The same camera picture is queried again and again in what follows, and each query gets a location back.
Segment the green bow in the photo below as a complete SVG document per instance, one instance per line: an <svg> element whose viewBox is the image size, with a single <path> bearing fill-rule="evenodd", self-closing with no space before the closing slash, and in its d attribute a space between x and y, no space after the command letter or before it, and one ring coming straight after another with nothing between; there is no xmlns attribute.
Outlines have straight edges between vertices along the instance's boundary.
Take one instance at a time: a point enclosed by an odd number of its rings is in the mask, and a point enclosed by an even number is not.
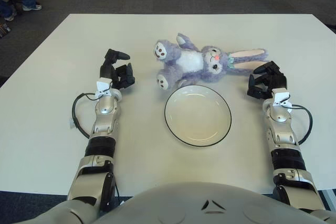
<svg viewBox="0 0 336 224"><path fill-rule="evenodd" d="M235 61L234 57L231 57L230 54L228 55L228 62L227 62L227 67L228 68L235 68L235 66L233 65L233 62Z"/></svg>

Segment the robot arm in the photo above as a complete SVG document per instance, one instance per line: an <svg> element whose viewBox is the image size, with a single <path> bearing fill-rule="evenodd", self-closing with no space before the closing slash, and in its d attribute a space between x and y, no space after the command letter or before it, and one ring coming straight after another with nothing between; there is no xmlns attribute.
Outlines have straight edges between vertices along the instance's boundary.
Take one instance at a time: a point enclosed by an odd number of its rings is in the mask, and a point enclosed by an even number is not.
<svg viewBox="0 0 336 224"><path fill-rule="evenodd" d="M109 49L100 68L100 79L97 81L95 93L99 99L95 108L96 121L67 198L88 203L97 212L111 210L110 202L116 186L113 156L117 139L117 120L121 111L118 106L122 98L119 89L127 88L135 82L131 64L114 68L113 64L118 59L128 60L130 56Z"/></svg>
<svg viewBox="0 0 336 224"><path fill-rule="evenodd" d="M311 174L306 170L299 141L291 128L290 93L287 80L279 67L268 62L250 76L248 95L265 99L262 107L265 113L266 139L274 167L273 179L276 184L274 195L292 207L312 212L324 206L315 187ZM264 84L267 90L257 85Z"/></svg>
<svg viewBox="0 0 336 224"><path fill-rule="evenodd" d="M67 201L64 201L35 219L23 223L87 224L99 218L99 212L111 210L116 181L113 175L113 156L117 139L121 101L119 89L134 84L129 63L114 68L118 59L130 56L109 49L100 68L97 81L96 121L89 135L85 156L81 159L72 182Z"/></svg>

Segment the purple stuffed rabbit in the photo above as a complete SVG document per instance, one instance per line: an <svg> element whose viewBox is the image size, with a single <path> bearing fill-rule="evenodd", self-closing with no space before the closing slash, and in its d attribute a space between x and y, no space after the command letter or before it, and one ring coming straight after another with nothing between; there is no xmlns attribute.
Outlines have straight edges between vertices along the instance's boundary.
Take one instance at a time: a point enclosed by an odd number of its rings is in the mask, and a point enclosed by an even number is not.
<svg viewBox="0 0 336 224"><path fill-rule="evenodd" d="M154 55L164 62L164 68L156 76L158 86L164 90L176 83L182 87L200 80L215 82L227 72L250 74L252 69L236 68L234 64L264 61L267 57L264 49L226 53L217 47L206 46L199 51L183 34L178 34L176 40L178 45L168 40L158 40L154 47Z"/></svg>

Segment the white table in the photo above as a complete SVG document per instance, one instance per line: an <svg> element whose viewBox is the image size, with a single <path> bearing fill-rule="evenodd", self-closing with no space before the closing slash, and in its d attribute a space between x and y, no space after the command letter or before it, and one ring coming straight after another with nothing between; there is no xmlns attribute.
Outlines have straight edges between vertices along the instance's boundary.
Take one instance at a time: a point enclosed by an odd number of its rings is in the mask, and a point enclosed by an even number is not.
<svg viewBox="0 0 336 224"><path fill-rule="evenodd" d="M194 148L177 140L164 120L171 94L156 86L162 67L157 39L177 32L202 48L266 48L288 79L293 103L310 109L314 126L301 146L318 189L336 187L336 40L312 15L91 15L71 14L0 89L0 190L67 194L88 140L70 129L71 106L96 90L108 48L131 56L136 84L122 90L115 170L122 195L172 182L216 182L269 193L272 165L264 137L261 101L246 95L246 76L207 84L227 101L232 127L219 144ZM78 118L90 130L94 102L79 102ZM294 112L301 138L307 115Z"/></svg>

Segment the black cable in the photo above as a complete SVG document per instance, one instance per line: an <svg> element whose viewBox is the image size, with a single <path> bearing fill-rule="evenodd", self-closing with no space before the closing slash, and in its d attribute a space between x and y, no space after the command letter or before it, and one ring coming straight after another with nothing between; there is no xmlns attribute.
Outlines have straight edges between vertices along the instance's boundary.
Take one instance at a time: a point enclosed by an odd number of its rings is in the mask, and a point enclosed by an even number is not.
<svg viewBox="0 0 336 224"><path fill-rule="evenodd" d="M120 195L119 195L119 190L118 190L118 187L117 187L117 182L115 183L116 185L116 190L117 190L117 195L118 195L118 206L120 206Z"/></svg>
<svg viewBox="0 0 336 224"><path fill-rule="evenodd" d="M105 89L102 91L102 93L108 91L110 88L111 88L111 85L112 85L112 81L110 82L110 85L109 85L109 88L108 89ZM71 110L71 114L72 114L72 119L73 119L73 122L76 126L76 128L86 137L86 138L90 138L90 135L80 126L79 124L79 121L76 117L76 104L78 102L79 99L81 99L83 96L86 96L89 100L91 101L97 101L99 100L100 98L102 98L104 96L104 94L102 94L100 97L96 98L96 99L91 99L88 97L88 95L95 95L94 93L82 93L80 94L79 96L76 97L76 99L73 101L73 104L72 104L72 110Z"/></svg>
<svg viewBox="0 0 336 224"><path fill-rule="evenodd" d="M293 109L293 110L305 110L308 113L309 116L309 128L307 133L304 135L303 139L301 139L298 143L299 145L303 144L308 136L310 135L311 129L313 128L313 116L311 115L310 111L308 109L306 109L305 107L301 106L301 105L297 105L297 104L292 104L292 106L294 107L298 107L298 108L290 108L290 107L286 107L286 106L282 106L286 109Z"/></svg>
<svg viewBox="0 0 336 224"><path fill-rule="evenodd" d="M73 122L74 122L74 124L75 124L75 126L76 126L76 128L86 137L86 138L89 138L90 137L90 135L88 134L88 133L86 133L86 131L80 126L80 124L79 124L79 121L78 121L78 119L77 119L77 117L76 117L76 104L77 104L77 102L78 102L78 100L79 99L81 99L84 95L88 95L88 94L92 94L92 95L94 95L94 93L86 93L86 94L84 94L84 93L82 93L82 94L80 94L79 96L77 96L76 97L76 99L73 101L73 104L72 104L72 110L71 110L71 112L72 112L72 119L73 119Z"/></svg>
<svg viewBox="0 0 336 224"><path fill-rule="evenodd" d="M289 95L289 97L287 97L287 98L281 100L280 103L286 102L287 100L289 100L289 98L290 98L290 95Z"/></svg>

